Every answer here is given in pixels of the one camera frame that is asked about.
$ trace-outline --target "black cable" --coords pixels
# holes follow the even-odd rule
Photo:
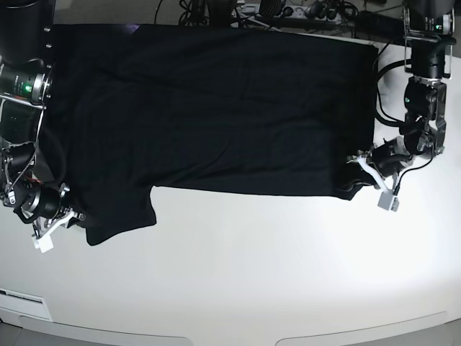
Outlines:
[[[375,62],[373,63],[373,71],[375,70],[375,67],[376,67],[377,62],[380,60],[381,55],[385,52],[386,49],[389,48],[390,45],[393,44],[393,42],[394,42],[395,40],[398,40],[399,38],[401,38],[401,36],[394,37],[392,40],[390,40],[388,43],[386,43],[386,45],[384,46],[384,48],[383,48],[383,49],[380,51],[380,53],[377,55]]]
[[[408,65],[411,65],[411,59],[407,59],[406,63],[407,63]],[[390,70],[393,70],[394,68],[401,67],[401,66],[405,66],[405,61],[404,61],[404,60],[396,61],[395,63],[390,63],[389,65],[387,65],[387,66],[384,67],[381,71],[378,72],[378,74],[377,74],[377,80],[380,81],[381,78],[382,78],[387,72],[389,72]]]
[[[251,19],[253,17],[256,17],[259,13],[255,13],[255,14],[252,14],[251,16],[248,16],[248,17],[241,17],[240,20],[238,20],[237,22],[240,24],[240,23],[244,23],[246,22],[248,19]]]
[[[354,21],[359,16],[359,9],[351,2],[345,0],[325,0],[329,9],[335,9],[345,19]]]
[[[242,17],[240,15],[240,13],[238,13],[238,11],[236,11],[236,17],[237,17],[237,22],[238,22],[238,27],[241,27],[241,25],[243,25],[244,27],[249,27],[248,24],[246,24],[245,22],[242,22]]]
[[[194,14],[192,0],[180,0],[179,1],[180,7],[184,10],[184,13],[181,14],[179,18],[178,25],[181,26],[199,26],[199,25],[207,25],[208,24],[208,17],[198,17],[197,14]]]
[[[380,104],[381,112],[382,112],[386,117],[388,117],[389,119],[392,119],[392,120],[396,121],[397,123],[399,123],[399,122],[402,121],[402,120],[399,120],[399,119],[395,119],[394,117],[391,117],[389,114],[387,114],[387,113],[384,111],[384,108],[383,108],[383,106],[382,106],[380,88],[377,88],[377,100],[378,100],[378,103]]]
[[[157,9],[156,9],[156,16],[155,16],[155,18],[153,19],[153,23],[154,23],[154,24],[157,24],[158,11],[159,11],[160,6],[162,5],[162,3],[163,3],[164,1],[165,1],[165,0],[160,0],[160,2],[158,3]]]
[[[446,39],[443,39],[436,43],[434,46],[434,49],[432,50],[431,54],[429,55],[429,58],[434,58],[437,54],[439,54],[442,50],[444,50],[446,47],[449,45],[456,45],[457,41],[456,38],[454,37],[449,37]]]
[[[406,61],[407,63],[411,63],[411,59],[408,59]],[[397,67],[401,67],[401,66],[404,66],[405,65],[405,61],[402,60],[402,61],[396,61],[395,63],[391,63],[389,65],[387,65],[385,68],[383,68],[380,72],[378,72],[377,74],[377,83],[381,80],[381,78],[387,73],[389,72],[390,70],[393,70],[394,68],[397,68]],[[379,88],[377,86],[377,83],[376,83],[376,90],[377,90],[377,93],[378,93],[378,99],[380,99],[380,92],[379,92]],[[395,118],[391,118],[393,120],[387,120],[385,119],[379,112],[378,110],[375,111],[375,117],[376,119],[382,123],[383,125],[386,125],[386,126],[389,126],[391,128],[401,128],[403,126],[405,126],[405,122],[404,121],[401,121],[401,120],[397,120]]]
[[[431,159],[429,160],[429,162],[427,162],[426,164],[424,164],[423,166],[421,167],[417,167],[417,168],[412,168],[412,169],[407,169],[406,171],[404,171],[404,173],[402,173],[402,175],[400,176],[400,179],[398,180],[398,184],[397,186],[395,187],[395,190],[394,190],[394,195],[397,196],[398,193],[400,192],[400,186],[402,184],[402,179],[403,177],[409,173],[409,172],[415,172],[415,171],[418,171],[420,169],[423,169],[423,168],[426,168],[428,167],[428,165],[430,165],[434,160],[434,150],[431,150]]]

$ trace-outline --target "wire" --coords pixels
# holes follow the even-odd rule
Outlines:
[[[43,115],[45,111],[42,110],[40,113],[40,118],[38,120],[38,126],[37,126],[37,135],[35,137],[35,143],[34,143],[34,154],[30,157],[29,162],[27,163],[26,167],[18,174],[17,178],[13,182],[13,184],[8,188],[6,191],[6,196],[13,190],[14,186],[17,184],[17,182],[21,179],[21,177],[24,175],[24,173],[32,166],[32,163],[34,160],[36,160],[37,154],[38,154],[38,146],[40,144],[39,136],[40,136],[40,129],[42,128],[42,122],[43,122]]]
[[[386,43],[384,48],[377,55],[375,62],[373,63],[373,71],[375,70],[377,62],[380,60],[381,55],[385,52],[386,49],[389,48],[390,45],[392,45],[394,43],[395,40],[398,40],[399,38],[401,38],[401,36],[394,37],[392,40],[390,40],[388,43]]]
[[[381,112],[382,112],[386,117],[388,117],[389,119],[392,119],[392,120],[396,121],[397,123],[398,123],[399,121],[402,121],[402,120],[399,120],[399,119],[395,119],[394,117],[391,117],[389,114],[387,114],[387,113],[384,111],[384,108],[382,107],[382,100],[381,100],[380,88],[377,88],[377,99],[378,99],[378,102],[379,102],[379,104],[380,104]]]
[[[184,10],[184,13],[181,14],[178,25],[187,27],[191,25],[199,26],[208,24],[208,17],[199,17],[194,14],[192,0],[189,0],[189,2],[187,2],[187,0],[180,0],[179,5]]]
[[[241,21],[238,21],[238,22],[244,22],[244,21],[248,20],[250,22],[253,22],[254,24],[258,24],[258,25],[261,25],[262,27],[265,27],[266,30],[274,30],[274,31],[282,32],[281,29],[277,29],[276,27],[272,27],[271,25],[268,25],[266,23],[260,22],[259,20],[253,19],[252,17],[255,17],[256,15],[257,15],[257,13],[252,14],[249,17],[244,17]]]
[[[390,70],[393,70],[394,68],[401,67],[401,66],[404,66],[404,65],[405,65],[404,60],[396,61],[395,63],[391,63],[391,64],[387,65],[377,75],[376,90],[377,90],[377,94],[378,94],[378,100],[379,100],[379,103],[380,103],[380,108],[381,108],[382,111],[383,111],[383,108],[382,108],[381,94],[380,94],[380,90],[379,90],[379,87],[378,87],[377,84],[387,72],[389,72]],[[392,120],[388,120],[388,119],[383,118],[382,115],[378,112],[378,110],[375,111],[375,117],[380,123],[382,123],[383,125],[389,126],[391,128],[401,128],[401,127],[406,125],[406,123],[404,121],[397,120],[394,117],[389,117],[388,116]]]
[[[155,16],[155,18],[154,18],[154,20],[153,20],[153,23],[154,23],[154,25],[156,25],[156,24],[157,24],[157,16],[158,16],[158,11],[159,11],[159,9],[160,9],[160,6],[163,4],[163,2],[164,2],[164,1],[165,1],[165,0],[160,0],[160,2],[159,2],[159,3],[158,3],[158,5],[157,5],[157,9],[156,9],[156,16]]]
[[[335,9],[347,20],[354,21],[359,16],[359,9],[351,2],[345,0],[325,0],[324,2],[329,9]]]
[[[248,24],[246,24],[245,22],[242,22],[242,17],[240,15],[240,13],[238,13],[238,11],[236,11],[236,17],[238,19],[238,21],[237,21],[238,27],[241,27],[241,25],[243,25],[244,27],[249,27]]]
[[[434,160],[434,149],[431,150],[431,159],[429,160],[429,162],[427,162],[426,164],[424,164],[423,166],[421,167],[417,167],[417,168],[412,168],[412,169],[407,169],[406,171],[404,171],[404,173],[402,173],[402,175],[400,176],[400,179],[398,180],[398,184],[397,186],[395,187],[395,190],[394,190],[394,195],[397,196],[398,193],[400,192],[400,186],[402,184],[402,179],[403,177],[409,173],[409,172],[415,172],[415,171],[418,171],[420,169],[423,169],[423,168],[426,168],[428,167],[428,165],[430,165]]]

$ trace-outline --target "black t-shirt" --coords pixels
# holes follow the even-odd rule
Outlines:
[[[152,186],[336,196],[374,131],[372,46],[258,30],[60,26],[46,126],[90,245],[151,226]],[[52,148],[48,154],[53,155]]]

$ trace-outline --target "silver metal part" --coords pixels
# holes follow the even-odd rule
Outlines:
[[[430,79],[430,78],[424,78],[420,76],[414,76],[415,81],[418,83],[421,83],[423,85],[426,85],[428,87],[433,87],[434,85],[440,83],[442,80],[438,78]]]
[[[426,42],[438,43],[442,38],[436,32],[421,32],[418,30],[412,30],[410,27],[410,11],[405,6],[403,8],[403,23],[405,27],[405,72],[410,72],[408,68],[408,56],[407,48],[409,48],[409,42],[412,40],[422,40]],[[453,9],[451,14],[446,14],[444,16],[444,35],[455,32],[455,10]],[[453,63],[453,46],[449,46],[449,63],[448,63],[448,72],[445,72],[448,79],[452,78],[452,63]]]
[[[436,155],[443,154],[445,147],[445,136],[447,134],[447,122],[445,121],[445,104],[447,98],[447,86],[441,84],[437,93],[438,101],[436,103],[437,108],[435,109],[436,119],[435,126],[437,128],[437,134],[434,144],[434,153]]]
[[[11,102],[17,103],[18,105],[32,107],[32,108],[35,108],[36,110],[46,109],[46,106],[44,105],[34,105],[26,99],[20,99],[18,97],[14,97],[14,96],[5,94],[3,92],[0,92],[0,99],[5,99],[6,101],[11,101]]]
[[[34,232],[35,232],[35,237],[40,238],[40,235],[42,234],[42,223],[40,222],[41,218],[38,218],[37,220],[34,221]]]
[[[77,213],[70,209],[62,217],[52,220],[51,223],[46,223],[44,229],[40,229],[40,231],[35,232],[32,235],[35,248],[40,249],[42,253],[50,251],[53,248],[53,242],[51,240],[51,235],[53,232],[56,231],[60,226],[68,224],[72,218],[76,218],[77,216]]]
[[[14,195],[14,191],[10,191],[8,192],[8,200],[9,200],[9,203],[11,205],[15,205],[16,204],[16,196]]]
[[[381,194],[380,202],[378,207],[387,210],[387,211],[397,211],[400,203],[397,196],[389,192],[383,192]]]
[[[8,156],[8,157],[6,158],[6,164],[5,164],[6,186],[10,186],[11,183],[12,183],[12,181],[11,181],[11,179],[10,179],[10,177],[9,177],[9,170],[8,170],[8,168],[9,168],[9,163],[10,163],[10,162],[11,162],[11,157]]]
[[[45,75],[45,81],[43,82],[43,89],[42,89],[42,100],[46,98],[50,99],[51,95],[49,94],[49,89],[51,86],[51,70],[53,69],[52,65],[47,65],[46,66],[49,69],[49,72],[46,73]]]
[[[33,213],[34,210],[37,208],[38,203],[40,202],[41,194],[42,194],[41,190],[38,190],[37,193],[35,193],[34,199],[33,200],[28,200],[22,206],[22,209],[29,212],[29,213]]]
[[[34,102],[41,101],[40,100],[40,90],[42,89],[44,79],[45,79],[45,76],[42,74],[38,74],[35,77],[34,86],[32,88],[32,100]]]
[[[66,193],[68,193],[69,191],[71,191],[71,188],[66,185],[65,183],[62,183],[60,188],[59,188],[59,195],[61,198],[64,198],[66,196]]]
[[[395,145],[393,146],[394,154],[410,156],[410,152],[405,147],[405,139],[402,136],[395,138]]]

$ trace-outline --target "white tabletop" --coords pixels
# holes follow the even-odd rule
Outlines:
[[[402,58],[391,46],[380,65]],[[196,346],[268,346],[441,311],[459,319],[461,60],[453,68],[447,149],[406,177],[398,213],[380,210],[372,188],[351,203],[154,188],[157,226],[98,247],[84,230],[60,230],[41,254],[32,229],[0,208],[0,288],[42,296],[55,322]],[[408,77],[385,77],[394,116]],[[377,124],[378,142],[396,135]]]

